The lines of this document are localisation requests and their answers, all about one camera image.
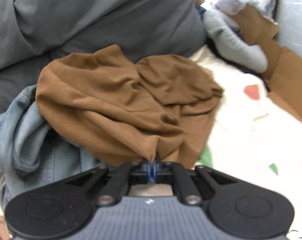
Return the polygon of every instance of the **cardboard box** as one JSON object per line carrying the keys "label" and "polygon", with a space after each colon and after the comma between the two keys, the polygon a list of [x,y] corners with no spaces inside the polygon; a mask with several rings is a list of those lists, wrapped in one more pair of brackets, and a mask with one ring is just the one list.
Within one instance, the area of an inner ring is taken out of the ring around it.
{"label": "cardboard box", "polygon": [[239,24],[244,40],[260,45],[267,56],[263,76],[271,89],[269,98],[302,122],[302,58],[273,39],[279,27],[254,7],[248,5],[231,18]]}

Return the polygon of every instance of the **gray ribbed grip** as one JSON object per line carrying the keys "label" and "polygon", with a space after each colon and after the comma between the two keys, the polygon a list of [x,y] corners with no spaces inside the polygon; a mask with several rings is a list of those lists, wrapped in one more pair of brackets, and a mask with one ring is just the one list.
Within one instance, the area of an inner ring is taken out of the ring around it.
{"label": "gray ribbed grip", "polygon": [[[199,207],[170,197],[123,197],[100,208],[83,230],[67,240],[239,240],[214,226]],[[286,240],[284,236],[274,240]]]}

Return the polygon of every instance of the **denim fabric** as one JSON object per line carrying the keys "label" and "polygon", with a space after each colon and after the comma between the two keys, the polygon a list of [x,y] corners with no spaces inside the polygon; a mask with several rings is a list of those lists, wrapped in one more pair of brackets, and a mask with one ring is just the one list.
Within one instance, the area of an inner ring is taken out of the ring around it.
{"label": "denim fabric", "polygon": [[0,192],[4,210],[18,194],[94,168],[85,150],[56,134],[38,111],[36,85],[25,88],[0,114],[0,169],[6,185]]}

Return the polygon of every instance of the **gray fabric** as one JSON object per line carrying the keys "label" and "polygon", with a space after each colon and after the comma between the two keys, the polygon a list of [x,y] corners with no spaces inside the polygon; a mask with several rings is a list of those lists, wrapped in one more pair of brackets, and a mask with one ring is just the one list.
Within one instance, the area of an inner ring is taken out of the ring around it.
{"label": "gray fabric", "polygon": [[35,85],[41,70],[51,62],[47,53],[0,70],[0,114],[27,86]]}
{"label": "gray fabric", "polygon": [[224,22],[216,10],[207,10],[203,17],[208,36],[219,54],[230,61],[243,65],[257,73],[267,70],[267,57],[259,45],[249,46]]}
{"label": "gray fabric", "polygon": [[36,86],[25,88],[0,115],[4,209],[18,194],[94,168],[97,161],[58,136],[38,111]]}
{"label": "gray fabric", "polygon": [[189,57],[204,41],[193,0],[0,0],[0,69],[50,49],[55,59],[112,44],[133,62]]}

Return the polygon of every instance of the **metal screw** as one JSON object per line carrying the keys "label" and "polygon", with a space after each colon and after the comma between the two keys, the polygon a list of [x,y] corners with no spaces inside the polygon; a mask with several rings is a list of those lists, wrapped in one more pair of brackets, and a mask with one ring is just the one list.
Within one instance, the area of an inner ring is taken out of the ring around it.
{"label": "metal screw", "polygon": [[114,201],[114,198],[110,195],[104,195],[98,198],[100,204],[107,205]]}
{"label": "metal screw", "polygon": [[186,197],[186,201],[188,204],[199,204],[201,202],[202,198],[197,195],[189,195]]}

